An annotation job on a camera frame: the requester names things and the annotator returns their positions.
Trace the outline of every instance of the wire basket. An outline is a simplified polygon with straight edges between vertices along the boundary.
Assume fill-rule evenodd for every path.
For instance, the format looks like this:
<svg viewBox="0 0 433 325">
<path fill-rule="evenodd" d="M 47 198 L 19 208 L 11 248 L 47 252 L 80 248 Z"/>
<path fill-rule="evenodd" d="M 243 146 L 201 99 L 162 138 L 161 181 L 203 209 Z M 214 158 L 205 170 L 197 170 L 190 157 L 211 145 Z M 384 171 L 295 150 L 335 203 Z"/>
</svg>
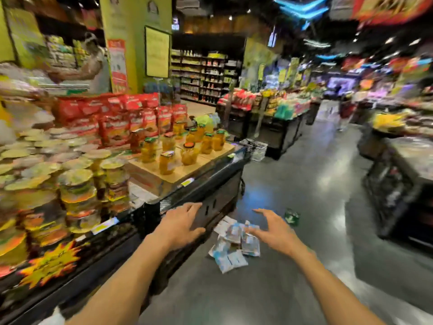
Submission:
<svg viewBox="0 0 433 325">
<path fill-rule="evenodd" d="M 247 152 L 251 153 L 251 159 L 253 161 L 260 162 L 265 158 L 268 144 L 253 139 L 244 139 L 240 141 L 239 144 L 247 147 Z"/>
</svg>

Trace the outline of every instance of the polished floor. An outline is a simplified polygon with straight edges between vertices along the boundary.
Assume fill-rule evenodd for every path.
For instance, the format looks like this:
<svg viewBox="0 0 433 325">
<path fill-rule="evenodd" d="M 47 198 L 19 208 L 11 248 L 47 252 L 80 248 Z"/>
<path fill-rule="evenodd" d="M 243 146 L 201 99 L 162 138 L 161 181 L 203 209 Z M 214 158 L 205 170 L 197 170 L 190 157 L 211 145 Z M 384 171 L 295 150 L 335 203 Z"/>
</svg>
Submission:
<svg viewBox="0 0 433 325">
<path fill-rule="evenodd" d="M 355 277 L 345 203 L 360 187 L 370 162 L 359 157 L 357 127 L 343 133 L 316 121 L 279 161 L 265 158 L 245 167 L 246 193 L 233 217 L 266 228 L 252 208 L 300 214 L 298 236 L 325 267 L 387 324 L 433 324 L 433 316 Z M 326 324 L 305 278 L 287 257 L 261 245 L 261 257 L 221 274 L 207 254 L 216 234 L 185 262 L 162 294 L 154 297 L 139 324 Z"/>
</svg>

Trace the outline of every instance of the yellow starburst sign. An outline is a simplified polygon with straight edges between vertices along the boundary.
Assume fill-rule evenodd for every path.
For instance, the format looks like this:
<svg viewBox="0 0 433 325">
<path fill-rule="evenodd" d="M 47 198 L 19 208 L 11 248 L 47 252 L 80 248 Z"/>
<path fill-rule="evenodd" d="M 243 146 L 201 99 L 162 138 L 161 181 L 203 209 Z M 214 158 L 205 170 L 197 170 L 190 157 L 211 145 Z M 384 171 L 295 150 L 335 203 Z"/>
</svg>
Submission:
<svg viewBox="0 0 433 325">
<path fill-rule="evenodd" d="M 75 267 L 74 262 L 80 259 L 76 254 L 81 246 L 74 247 L 74 243 L 61 243 L 53 251 L 45 252 L 43 257 L 29 260 L 31 266 L 19 272 L 25 276 L 19 285 L 30 284 L 32 289 L 39 282 L 43 286 L 51 278 L 71 271 Z"/>
</svg>

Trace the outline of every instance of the gray concrete floor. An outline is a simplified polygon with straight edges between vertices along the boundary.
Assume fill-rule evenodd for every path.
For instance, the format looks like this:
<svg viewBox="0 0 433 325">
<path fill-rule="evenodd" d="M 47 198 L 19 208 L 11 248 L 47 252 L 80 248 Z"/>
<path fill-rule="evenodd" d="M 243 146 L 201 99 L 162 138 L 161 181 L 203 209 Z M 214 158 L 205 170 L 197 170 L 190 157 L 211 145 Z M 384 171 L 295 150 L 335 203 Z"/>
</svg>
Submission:
<svg viewBox="0 0 433 325">
<path fill-rule="evenodd" d="M 252 208 L 279 214 L 286 207 L 296 210 L 300 239 L 387 324 L 433 324 L 433 316 L 355 277 L 344 205 L 370 166 L 358 156 L 359 137 L 354 126 L 343 133 L 329 122 L 306 127 L 304 136 L 279 161 L 265 158 L 245 167 L 246 193 L 233 217 L 266 228 Z M 223 275 L 207 255 L 216 238 L 213 234 L 180 267 L 167 289 L 152 299 L 139 324 L 326 324 L 293 261 L 262 244 L 261 257 L 250 257 L 247 267 Z"/>
</svg>

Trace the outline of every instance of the aisle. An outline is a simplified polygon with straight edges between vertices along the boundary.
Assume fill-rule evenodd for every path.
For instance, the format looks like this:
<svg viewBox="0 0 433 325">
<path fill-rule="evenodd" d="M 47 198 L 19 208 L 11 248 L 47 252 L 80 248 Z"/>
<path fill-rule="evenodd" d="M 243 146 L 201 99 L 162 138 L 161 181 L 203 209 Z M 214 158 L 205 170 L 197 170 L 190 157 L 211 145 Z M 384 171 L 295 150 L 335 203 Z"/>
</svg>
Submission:
<svg viewBox="0 0 433 325">
<path fill-rule="evenodd" d="M 360 185 L 370 162 L 358 156 L 360 132 L 335 131 L 317 121 L 279 161 L 245 167 L 245 196 L 233 217 L 265 228 L 252 208 L 300 214 L 296 232 L 323 264 L 388 324 L 431 324 L 433 317 L 357 280 L 346 235 L 344 203 Z M 185 262 L 168 288 L 152 299 L 139 324 L 325 324 L 320 307 L 295 264 L 261 245 L 260 258 L 222 275 L 207 255 L 216 234 Z"/>
</svg>

